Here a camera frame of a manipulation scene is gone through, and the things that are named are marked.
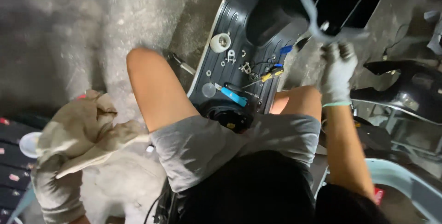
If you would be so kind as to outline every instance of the cable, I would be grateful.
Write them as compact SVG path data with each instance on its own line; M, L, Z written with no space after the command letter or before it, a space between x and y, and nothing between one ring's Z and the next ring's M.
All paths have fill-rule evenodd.
M160 196L158 196L158 197L155 199L155 201L153 201L152 205L150 205L150 209L149 209L149 211L147 211L146 219L144 219L144 224L147 223L147 218L149 218L150 211L152 211L153 205L155 205L155 203L156 203L156 202L157 202L157 201L158 201L163 195L164 195L164 193L161 194Z

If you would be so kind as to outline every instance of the concrete floor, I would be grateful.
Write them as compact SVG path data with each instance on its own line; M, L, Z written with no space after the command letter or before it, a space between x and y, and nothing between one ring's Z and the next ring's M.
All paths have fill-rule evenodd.
M136 46L172 50L196 67L221 0L0 0L0 115L35 110L42 114L93 88L108 92L119 111L117 122L143 123L125 66ZM382 0L368 24L370 37L355 42L360 63L354 87L377 83L364 71L382 59L397 30L440 0ZM324 66L310 41L285 63L285 88L318 85ZM191 77L176 70L183 87ZM109 214L142 223L159 195L165 174L146 144L136 143L105 164L84 171L82 200L92 223ZM38 203L24 216L43 223Z

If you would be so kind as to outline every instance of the black shirt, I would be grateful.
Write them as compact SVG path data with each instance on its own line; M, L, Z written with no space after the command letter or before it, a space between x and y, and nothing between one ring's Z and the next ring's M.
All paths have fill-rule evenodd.
M232 159L179 194L179 223L388 223L369 199L326 185L316 204L307 166L276 151Z

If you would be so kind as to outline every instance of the white glove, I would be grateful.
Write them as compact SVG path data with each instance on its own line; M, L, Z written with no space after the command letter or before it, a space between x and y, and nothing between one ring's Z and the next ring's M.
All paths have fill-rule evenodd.
M322 77L322 106L350 105L349 80L358 58L351 43L332 43L322 48L327 65Z
M55 178L61 165L67 160L63 154L55 154L45 161L38 159L37 166L31 172L35 196L47 224L67 224L86 213L80 201L82 172Z

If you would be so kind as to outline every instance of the thigh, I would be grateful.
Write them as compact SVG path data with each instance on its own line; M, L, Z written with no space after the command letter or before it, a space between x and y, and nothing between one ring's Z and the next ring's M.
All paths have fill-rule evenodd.
M129 52L126 63L132 90L150 132L199 115L160 54L136 48Z
M302 86L277 92L270 110L272 114L303 114L321 122L321 93L314 86Z

